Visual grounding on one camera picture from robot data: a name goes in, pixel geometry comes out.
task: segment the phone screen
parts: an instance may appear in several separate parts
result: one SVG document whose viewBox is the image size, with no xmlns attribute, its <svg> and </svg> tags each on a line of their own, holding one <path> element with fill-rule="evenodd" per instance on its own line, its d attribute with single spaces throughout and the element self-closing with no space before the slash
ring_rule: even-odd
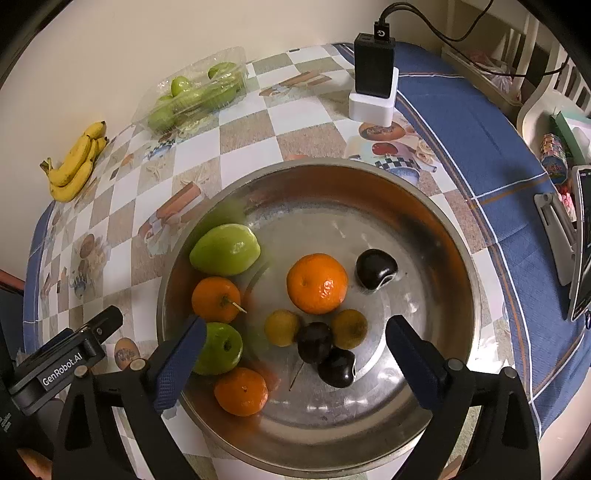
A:
<svg viewBox="0 0 591 480">
<path fill-rule="evenodd" d="M 583 254 L 573 319 L 578 318 L 591 303 L 591 170 L 579 172 L 579 185 L 583 204 L 581 205 L 581 225 L 577 225 L 577 228 L 583 229 Z"/>
</svg>

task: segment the stainless steel basin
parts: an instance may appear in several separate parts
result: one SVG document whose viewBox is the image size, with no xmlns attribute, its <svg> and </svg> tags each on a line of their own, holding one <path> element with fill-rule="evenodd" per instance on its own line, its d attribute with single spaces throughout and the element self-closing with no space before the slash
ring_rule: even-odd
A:
<svg viewBox="0 0 591 480">
<path fill-rule="evenodd" d="M 480 292 L 469 252 L 444 213 L 404 180 L 369 165 L 332 159 L 284 162 L 258 170 L 202 205 L 168 259 L 158 296 L 158 340 L 174 335 L 191 312 L 191 292 L 201 279 L 189 252 L 210 228 L 223 223 L 251 227 L 261 244 L 259 260 L 233 278 L 248 315 L 232 325 L 242 334 L 241 362 L 257 369 L 269 401 L 256 416 L 224 412 L 213 396 L 215 377 L 191 375 L 181 398 L 195 423 L 229 453 L 259 468 L 294 477 L 324 478 L 367 470 L 411 448 L 430 419 L 421 409 L 385 347 L 384 326 L 403 314 L 441 354 L 467 361 L 480 333 Z M 368 294 L 353 269 L 367 248 L 389 252 L 396 279 Z M 368 337 L 354 349 L 358 372 L 349 388 L 330 387 L 305 365 L 295 345 L 270 345 L 266 316 L 297 311 L 285 286 L 287 271 L 303 255 L 324 252 L 349 274 L 342 308 L 369 320 Z M 305 321 L 330 321 L 331 314 Z"/>
</svg>

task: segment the bunch of bananas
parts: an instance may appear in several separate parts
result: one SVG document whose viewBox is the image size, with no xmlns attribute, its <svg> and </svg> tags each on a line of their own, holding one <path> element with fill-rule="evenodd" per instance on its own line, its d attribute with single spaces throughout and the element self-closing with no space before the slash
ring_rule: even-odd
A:
<svg viewBox="0 0 591 480">
<path fill-rule="evenodd" d="M 78 195 L 89 179 L 94 161 L 109 141 L 104 135 L 105 122 L 95 122 L 80 136 L 59 168 L 51 166 L 51 159 L 40 167 L 49 178 L 49 191 L 58 202 L 67 203 Z"/>
</svg>

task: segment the white wall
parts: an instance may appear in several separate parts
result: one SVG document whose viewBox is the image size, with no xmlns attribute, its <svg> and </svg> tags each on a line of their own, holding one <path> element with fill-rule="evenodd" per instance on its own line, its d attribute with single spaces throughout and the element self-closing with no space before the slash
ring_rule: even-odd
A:
<svg viewBox="0 0 591 480">
<path fill-rule="evenodd" d="M 24 278 L 37 219 L 51 198 L 39 163 L 61 159 L 89 123 L 108 135 L 130 121 L 152 84 L 204 56 L 242 45 L 249 59 L 353 41 L 386 0 L 74 0 L 25 50 L 0 89 L 0 269 Z M 414 0 L 439 28 L 446 2 Z M 437 50 L 401 12 L 392 35 Z"/>
</svg>

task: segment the bowl rim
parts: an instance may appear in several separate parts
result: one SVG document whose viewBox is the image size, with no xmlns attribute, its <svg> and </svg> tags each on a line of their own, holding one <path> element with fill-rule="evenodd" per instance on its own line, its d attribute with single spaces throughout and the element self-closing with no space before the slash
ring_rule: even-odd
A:
<svg viewBox="0 0 591 480">
<path fill-rule="evenodd" d="M 192 220 L 192 222 L 184 228 L 184 231 L 178 238 L 173 250 L 168 253 L 165 259 L 165 265 L 163 270 L 163 275 L 160 281 L 160 289 L 158 291 L 158 300 L 156 304 L 156 333 L 158 344 L 161 344 L 165 341 L 164 332 L 163 332 L 163 314 L 164 314 L 164 297 L 166 294 L 167 286 L 168 286 L 168 279 L 170 278 L 170 274 L 174 267 L 174 263 L 184 245 L 187 238 L 195 228 L 195 226 L 203 219 L 203 217 L 210 212 L 216 205 L 218 205 L 222 200 L 232 194 L 235 190 L 258 180 L 266 175 L 276 173 L 278 171 L 288 170 L 289 168 L 298 168 L 298 167 L 309 167 L 309 166 L 335 166 L 335 167 L 344 167 L 344 168 L 351 168 L 354 170 L 365 171 L 367 173 L 371 173 L 378 177 L 381 177 L 385 180 L 388 180 L 391 183 L 396 184 L 398 187 L 406 190 L 408 193 L 413 195 L 417 200 L 419 200 L 426 208 L 428 208 L 439 220 L 439 222 L 443 225 L 443 228 L 446 230 L 447 234 L 452 238 L 461 258 L 464 263 L 466 274 L 468 276 L 468 280 L 470 282 L 470 287 L 472 289 L 472 307 L 474 311 L 474 321 L 473 321 L 473 332 L 472 332 L 472 344 L 470 346 L 470 351 L 468 354 L 468 363 L 471 359 L 473 359 L 476 355 L 476 351 L 478 350 L 478 345 L 480 342 L 480 329 L 481 329 L 481 315 L 482 315 L 482 297 L 480 292 L 480 282 L 478 280 L 478 275 L 476 273 L 476 267 L 474 266 L 474 262 L 472 260 L 472 256 L 464 243 L 464 240 L 460 236 L 460 233 L 457 231 L 456 227 L 449 218 L 443 213 L 443 211 L 433 202 L 427 195 L 421 192 L 417 187 L 412 185 L 410 182 L 398 177 L 393 173 L 389 173 L 381 168 L 375 167 L 373 165 L 349 160 L 348 158 L 302 158 L 299 160 L 290 160 L 290 161 L 283 161 L 281 163 L 273 164 L 268 167 L 260 168 L 259 170 L 255 170 L 248 175 L 243 176 L 242 178 L 234 181 L 224 189 L 222 189 L 218 194 L 213 196 L 209 200 L 204 200 L 204 202 L 208 202 L 208 208 L 203 209 L 199 216 Z M 257 468 L 261 468 L 262 470 L 277 473 L 279 475 L 288 475 L 292 477 L 300 477 L 300 478 L 331 478 L 335 476 L 346 476 L 346 475 L 354 475 L 356 473 L 366 472 L 370 469 L 382 466 L 404 454 L 409 452 L 419 441 L 425 428 L 428 425 L 428 422 L 421 428 L 417 434 L 409 439 L 404 445 L 402 445 L 397 450 L 394 450 L 386 455 L 377 457 L 372 460 L 368 460 L 367 462 L 360 463 L 354 466 L 347 466 L 342 469 L 338 468 L 330 468 L 330 469 L 309 469 L 309 470 L 297 470 L 294 468 L 288 468 L 285 466 L 277 465 L 275 463 L 271 463 L 265 461 L 261 458 L 252 456 L 248 453 L 245 453 L 232 444 L 221 438 L 217 435 L 201 418 L 197 415 L 193 409 L 190 407 L 190 404 L 185 396 L 185 392 L 181 393 L 179 398 L 179 402 L 185 409 L 187 415 L 195 422 L 197 427 L 203 432 L 203 434 L 208 435 L 211 439 L 215 441 L 217 445 L 223 448 L 225 451 L 233 455 L 234 457 L 242 460 L 252 466 Z"/>
</svg>

